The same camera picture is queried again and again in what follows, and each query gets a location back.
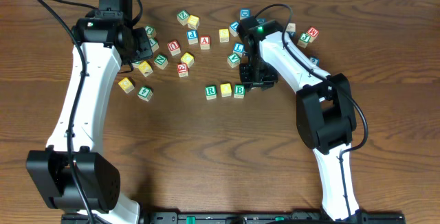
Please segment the yellow O block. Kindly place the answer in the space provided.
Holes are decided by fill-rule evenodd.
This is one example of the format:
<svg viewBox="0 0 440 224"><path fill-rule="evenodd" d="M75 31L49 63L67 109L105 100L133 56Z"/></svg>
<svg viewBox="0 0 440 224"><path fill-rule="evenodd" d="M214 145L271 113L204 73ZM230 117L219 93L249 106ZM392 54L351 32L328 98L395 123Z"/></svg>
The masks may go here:
<svg viewBox="0 0 440 224"><path fill-rule="evenodd" d="M230 83L220 84L221 96L223 98L230 97L232 95L232 86Z"/></svg>

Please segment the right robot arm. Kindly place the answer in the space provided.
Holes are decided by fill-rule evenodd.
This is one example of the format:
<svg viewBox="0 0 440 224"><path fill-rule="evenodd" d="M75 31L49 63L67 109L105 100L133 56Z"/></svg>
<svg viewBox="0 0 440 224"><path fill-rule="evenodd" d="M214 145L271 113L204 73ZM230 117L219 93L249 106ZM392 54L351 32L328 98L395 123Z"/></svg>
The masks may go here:
<svg viewBox="0 0 440 224"><path fill-rule="evenodd" d="M251 16L239 22L237 33L248 57L240 65L245 90L268 89L283 78L296 94L296 126L318 163L324 213L333 221L355 216L349 150L356 121L347 78L313 64L277 21L260 24Z"/></svg>

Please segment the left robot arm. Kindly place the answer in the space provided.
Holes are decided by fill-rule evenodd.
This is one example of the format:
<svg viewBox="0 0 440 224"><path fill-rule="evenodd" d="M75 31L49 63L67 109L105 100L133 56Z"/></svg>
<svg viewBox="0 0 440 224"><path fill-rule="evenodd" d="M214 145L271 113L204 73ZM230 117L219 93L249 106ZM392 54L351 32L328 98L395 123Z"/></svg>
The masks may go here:
<svg viewBox="0 0 440 224"><path fill-rule="evenodd" d="M43 150L31 150L27 171L46 206L63 223L143 223L141 205L121 191L118 169L104 156L103 130L113 82L123 65L153 56L138 26L139 0L99 0L66 29L73 64L65 101Z"/></svg>

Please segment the green B block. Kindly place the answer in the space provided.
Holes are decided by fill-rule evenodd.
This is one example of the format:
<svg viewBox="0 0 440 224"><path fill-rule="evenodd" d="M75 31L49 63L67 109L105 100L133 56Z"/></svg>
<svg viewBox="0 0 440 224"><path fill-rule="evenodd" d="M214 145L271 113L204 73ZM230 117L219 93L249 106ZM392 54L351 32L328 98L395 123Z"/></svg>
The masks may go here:
<svg viewBox="0 0 440 224"><path fill-rule="evenodd" d="M243 85L235 85L234 98L244 98L244 96L245 96L245 87Z"/></svg>

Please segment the green R block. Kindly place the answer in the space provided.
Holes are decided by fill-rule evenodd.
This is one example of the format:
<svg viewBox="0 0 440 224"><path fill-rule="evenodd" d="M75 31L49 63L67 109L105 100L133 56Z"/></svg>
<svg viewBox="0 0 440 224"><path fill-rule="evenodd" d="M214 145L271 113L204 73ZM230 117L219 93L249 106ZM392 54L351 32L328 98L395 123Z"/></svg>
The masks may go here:
<svg viewBox="0 0 440 224"><path fill-rule="evenodd" d="M217 97L217 88L215 85L205 87L205 95L207 100L212 100Z"/></svg>

